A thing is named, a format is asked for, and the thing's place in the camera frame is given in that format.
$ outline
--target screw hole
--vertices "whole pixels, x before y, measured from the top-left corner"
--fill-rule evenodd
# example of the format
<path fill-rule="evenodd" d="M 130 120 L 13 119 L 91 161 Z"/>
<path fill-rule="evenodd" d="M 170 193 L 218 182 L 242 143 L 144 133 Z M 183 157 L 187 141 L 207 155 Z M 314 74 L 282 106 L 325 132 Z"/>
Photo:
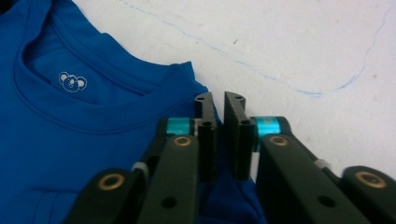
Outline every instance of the screw hole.
<path fill-rule="evenodd" d="M 188 137 L 177 137 L 175 138 L 174 143 L 179 147 L 187 147 L 191 144 L 191 139 Z"/>
<path fill-rule="evenodd" d="M 161 205 L 164 208 L 174 208 L 177 205 L 177 200 L 175 197 L 169 196 L 161 201 Z"/>
<path fill-rule="evenodd" d="M 284 138 L 284 137 L 281 137 L 281 136 L 272 136 L 270 138 L 270 141 L 273 144 L 275 144 L 277 146 L 280 146 L 280 147 L 284 147 L 284 146 L 286 146 L 288 144 L 288 140 L 286 138 Z"/>
<path fill-rule="evenodd" d="M 375 175 L 365 171 L 359 171 L 355 174 L 359 181 L 369 187 L 382 189 L 387 186 L 387 182 L 379 175 Z"/>
<path fill-rule="evenodd" d="M 119 188 L 125 180 L 125 177 L 120 174 L 111 174 L 104 176 L 99 181 L 99 189 L 113 190 Z"/>
<path fill-rule="evenodd" d="M 242 120 L 241 121 L 241 124 L 244 124 L 244 125 L 248 125 L 248 124 L 250 124 L 250 120 Z"/>
<path fill-rule="evenodd" d="M 212 126 L 212 122 L 210 121 L 205 121 L 204 123 L 202 123 L 204 126 L 209 127 Z"/>
<path fill-rule="evenodd" d="M 318 201 L 326 207 L 335 207 L 335 201 L 328 196 L 318 196 Z"/>

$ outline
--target fabric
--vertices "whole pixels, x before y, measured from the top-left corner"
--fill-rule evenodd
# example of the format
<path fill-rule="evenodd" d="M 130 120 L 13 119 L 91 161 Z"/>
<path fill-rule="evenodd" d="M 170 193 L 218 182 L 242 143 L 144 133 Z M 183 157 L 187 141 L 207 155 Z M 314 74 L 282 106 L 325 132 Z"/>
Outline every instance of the fabric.
<path fill-rule="evenodd" d="M 193 117 L 207 91 L 191 63 L 136 59 L 71 1 L 13 1 L 0 36 L 1 223 L 62 223 L 95 174 L 131 169 L 158 119 Z M 200 223 L 263 223 L 254 184 L 219 166 Z"/>

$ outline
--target koala logo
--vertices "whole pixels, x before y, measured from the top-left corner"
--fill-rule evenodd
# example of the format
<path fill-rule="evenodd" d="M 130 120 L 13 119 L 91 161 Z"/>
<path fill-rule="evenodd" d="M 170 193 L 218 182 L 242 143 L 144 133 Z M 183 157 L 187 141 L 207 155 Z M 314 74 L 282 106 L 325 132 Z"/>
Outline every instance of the koala logo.
<path fill-rule="evenodd" d="M 70 92 L 83 91 L 87 87 L 87 79 L 85 77 L 76 77 L 62 72 L 59 75 L 59 82 L 64 89 Z"/>

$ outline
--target white surface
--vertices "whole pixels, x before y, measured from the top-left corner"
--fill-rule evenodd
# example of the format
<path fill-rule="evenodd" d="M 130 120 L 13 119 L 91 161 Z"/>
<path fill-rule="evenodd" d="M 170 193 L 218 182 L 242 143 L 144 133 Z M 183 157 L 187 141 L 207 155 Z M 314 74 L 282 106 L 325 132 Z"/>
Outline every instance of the white surface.
<path fill-rule="evenodd" d="M 396 2 L 75 0 L 90 22 L 152 63 L 192 61 L 249 116 L 284 116 L 340 175 L 396 178 Z"/>

